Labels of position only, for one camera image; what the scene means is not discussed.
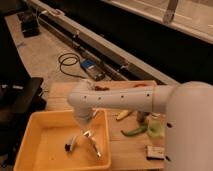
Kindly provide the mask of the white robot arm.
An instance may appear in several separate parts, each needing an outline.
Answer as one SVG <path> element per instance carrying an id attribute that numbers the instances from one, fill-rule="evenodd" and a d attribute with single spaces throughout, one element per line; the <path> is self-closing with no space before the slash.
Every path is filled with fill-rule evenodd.
<path id="1" fill-rule="evenodd" d="M 95 91 L 92 82 L 82 80 L 68 102 L 82 125 L 99 107 L 164 114 L 165 171 L 213 171 L 213 85 L 191 81 Z"/>

